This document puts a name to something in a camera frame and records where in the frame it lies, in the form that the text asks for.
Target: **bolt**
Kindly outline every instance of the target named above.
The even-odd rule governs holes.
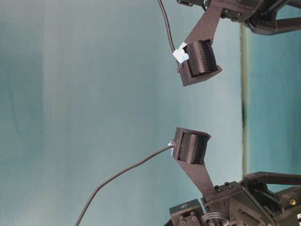
[[[290,205],[295,206],[297,204],[297,201],[295,199],[292,199],[290,201]]]

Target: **wire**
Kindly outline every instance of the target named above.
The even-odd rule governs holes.
[[[169,45],[170,45],[170,48],[171,48],[172,52],[174,52],[174,51],[175,51],[175,48],[174,48],[174,42],[173,42],[173,37],[171,36],[171,32],[170,32],[170,27],[169,27],[169,22],[168,22],[167,14],[166,14],[166,11],[165,11],[165,9],[164,9],[162,0],[158,0],[158,3],[159,3],[159,5],[160,5],[161,11],[162,11],[162,14],[163,14],[163,17],[164,17],[164,21],[165,21],[165,26],[166,26],[166,30],[167,30],[167,36],[168,36]]]
[[[206,213],[202,216],[201,221],[205,223],[211,219],[219,219],[222,222],[222,226],[229,226],[230,225],[230,217],[227,213],[221,212],[210,212]]]
[[[156,155],[168,150],[169,148],[173,148],[174,146],[173,145],[170,145],[170,146],[166,146],[158,151],[156,151],[155,153],[151,154],[150,156],[146,157],[145,159],[135,163],[134,165],[131,165],[127,168],[125,168],[124,170],[122,170],[121,172],[115,174],[114,176],[110,177],[109,179],[107,179],[106,181],[104,181],[102,184],[100,184],[94,191],[93,193],[91,194],[90,198],[88,199],[87,203],[85,204],[84,206],[84,209],[82,210],[82,212],[80,213],[79,215],[79,218],[78,220],[76,221],[75,223],[75,226],[78,226],[80,224],[80,221],[82,220],[85,212],[87,211],[91,201],[93,200],[93,198],[95,197],[95,195],[97,194],[97,192],[103,187],[105,186],[106,184],[108,184],[109,182],[111,182],[112,180],[114,180],[115,178],[119,177],[121,174],[137,167],[137,166],[140,166],[141,164],[145,163],[146,161],[148,161],[149,159],[151,159],[152,157],[155,157]]]

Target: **black cable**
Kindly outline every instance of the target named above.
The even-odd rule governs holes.
[[[165,21],[165,26],[166,26],[166,30],[167,30],[167,36],[168,36],[168,41],[169,41],[169,45],[170,45],[170,48],[172,50],[172,52],[175,51],[175,48],[174,48],[174,42],[173,42],[173,38],[171,36],[171,32],[170,32],[170,27],[169,27],[169,22],[168,22],[168,18],[167,18],[167,14],[166,14],[166,11],[164,9],[164,6],[163,6],[163,3],[161,0],[158,0],[158,3],[160,5],[160,8],[161,8],[161,11],[162,11],[162,14],[163,14],[163,17],[164,17],[164,21]]]
[[[88,207],[89,207],[91,201],[93,200],[93,198],[95,197],[95,195],[97,194],[97,192],[98,192],[103,186],[105,186],[107,183],[111,182],[113,179],[119,177],[121,174],[123,174],[123,173],[125,173],[125,172],[127,172],[127,171],[129,171],[129,170],[131,170],[131,169],[133,169],[133,168],[135,168],[135,167],[137,167],[137,166],[140,166],[141,164],[145,163],[147,160],[151,159],[152,157],[155,157],[156,155],[158,155],[158,154],[160,154],[160,153],[162,153],[162,152],[164,152],[164,151],[166,151],[166,150],[168,150],[169,148],[172,148],[172,147],[174,147],[174,146],[173,146],[173,145],[170,145],[170,146],[166,146],[166,147],[164,147],[164,148],[162,148],[162,149],[156,151],[155,153],[151,154],[150,156],[146,157],[145,159],[143,159],[143,160],[141,160],[141,161],[135,163],[134,165],[131,165],[131,166],[125,168],[125,169],[122,170],[121,172],[115,174],[114,176],[110,177],[110,178],[107,179],[105,182],[103,182],[102,184],[100,184],[100,185],[93,191],[93,193],[91,194],[91,196],[90,196],[90,198],[88,199],[87,203],[85,204],[84,209],[83,209],[82,212],[80,213],[79,218],[78,218],[78,220],[77,220],[76,223],[75,223],[75,226],[78,226],[78,225],[80,224],[80,221],[82,220],[82,218],[83,218],[85,212],[87,211],[87,209],[88,209]]]
[[[203,8],[203,10],[206,12],[206,10],[207,10],[207,9],[206,9],[206,7],[205,7],[205,4],[204,4],[204,3],[202,4],[202,8]]]

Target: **teal wall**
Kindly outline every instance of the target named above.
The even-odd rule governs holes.
[[[301,16],[285,7],[279,18]],[[246,173],[301,173],[301,32],[244,38]]]
[[[201,8],[164,3],[179,46]],[[155,0],[1,1],[0,30],[0,225],[74,224],[100,182],[177,126],[213,136],[215,184],[241,179],[238,24],[217,30],[223,72],[185,88]],[[163,225],[200,196],[166,152],[102,189],[81,225]]]

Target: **black ribbed pad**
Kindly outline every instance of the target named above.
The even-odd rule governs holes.
[[[189,55],[188,64],[192,77],[218,70],[210,40],[196,41],[185,50]]]
[[[181,148],[179,152],[179,160],[190,164],[204,163],[204,157],[209,138],[202,135],[184,133]]]

